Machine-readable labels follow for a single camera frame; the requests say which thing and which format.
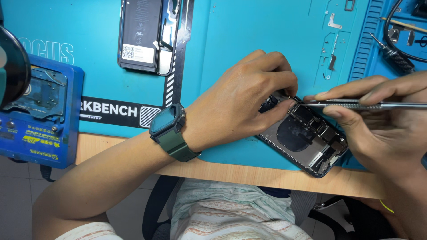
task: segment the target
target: floor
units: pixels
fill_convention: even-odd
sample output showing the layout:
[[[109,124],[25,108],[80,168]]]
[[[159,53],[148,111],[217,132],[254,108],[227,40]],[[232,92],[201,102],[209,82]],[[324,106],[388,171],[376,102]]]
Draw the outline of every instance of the floor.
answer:
[[[64,170],[53,169],[51,178],[58,179],[73,167],[74,165]],[[111,224],[124,240],[143,239],[142,216],[148,197],[158,178],[159,175],[151,175],[131,195],[107,211]],[[49,184],[51,183],[42,179],[39,165],[17,164],[0,156],[0,239],[31,239],[32,204]],[[319,193],[316,202],[324,202],[331,196]],[[343,218],[344,214],[348,213],[343,201],[322,212],[339,222],[347,231],[353,230],[353,227]],[[167,215],[163,211],[159,221],[165,220],[167,220]],[[313,219],[307,218],[301,228],[314,240],[334,239],[330,228]]]

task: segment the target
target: wooden desk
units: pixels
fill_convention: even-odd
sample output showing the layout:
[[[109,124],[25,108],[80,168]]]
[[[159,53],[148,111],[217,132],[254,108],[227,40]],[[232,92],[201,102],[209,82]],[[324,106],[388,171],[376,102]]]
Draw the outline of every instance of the wooden desk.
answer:
[[[124,140],[126,138],[79,133],[76,164]],[[384,188],[376,175],[366,171],[348,170],[341,167],[333,167],[325,177],[316,179],[302,170],[290,171],[218,164],[193,159],[187,163],[176,161],[156,173],[318,193],[385,198]]]

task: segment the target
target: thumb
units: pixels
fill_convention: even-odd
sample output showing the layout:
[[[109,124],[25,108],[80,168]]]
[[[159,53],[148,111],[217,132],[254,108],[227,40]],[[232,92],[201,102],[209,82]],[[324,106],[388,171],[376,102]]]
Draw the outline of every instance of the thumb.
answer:
[[[261,114],[262,120],[266,128],[271,127],[273,124],[285,118],[288,113],[289,108],[293,107],[296,102],[292,99],[287,99],[285,101],[280,102],[272,109]]]
[[[362,116],[351,109],[331,105],[325,107],[323,113],[335,119],[344,129],[347,138],[353,142],[364,141],[368,136],[372,136]]]

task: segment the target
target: phone battery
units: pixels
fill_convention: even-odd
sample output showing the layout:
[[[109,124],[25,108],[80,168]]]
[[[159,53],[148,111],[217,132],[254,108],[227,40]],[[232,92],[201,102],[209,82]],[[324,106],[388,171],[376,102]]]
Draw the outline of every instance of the phone battery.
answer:
[[[120,15],[120,67],[157,72],[162,0],[122,1]]]

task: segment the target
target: fingernail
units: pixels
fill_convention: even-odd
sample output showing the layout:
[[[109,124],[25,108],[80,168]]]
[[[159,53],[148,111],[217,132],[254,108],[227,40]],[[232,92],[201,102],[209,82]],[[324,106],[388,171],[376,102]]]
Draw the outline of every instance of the fingernail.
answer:
[[[318,94],[316,94],[316,97],[320,97],[320,96],[322,96],[322,95],[325,95],[326,93],[328,93],[328,91],[318,93]]]
[[[372,95],[372,92],[368,92],[367,94],[365,94],[363,97],[360,98],[360,101],[367,100],[371,95]]]
[[[291,105],[289,105],[289,109],[291,109],[295,104],[296,104],[296,102],[295,102],[295,101],[293,101],[293,102],[291,103]]]
[[[326,115],[328,115],[328,116],[330,116],[330,117],[332,117],[332,118],[340,118],[340,117],[342,117],[341,113],[339,113],[339,112],[337,112],[335,110],[332,110],[332,111],[323,111],[323,113],[326,114]]]

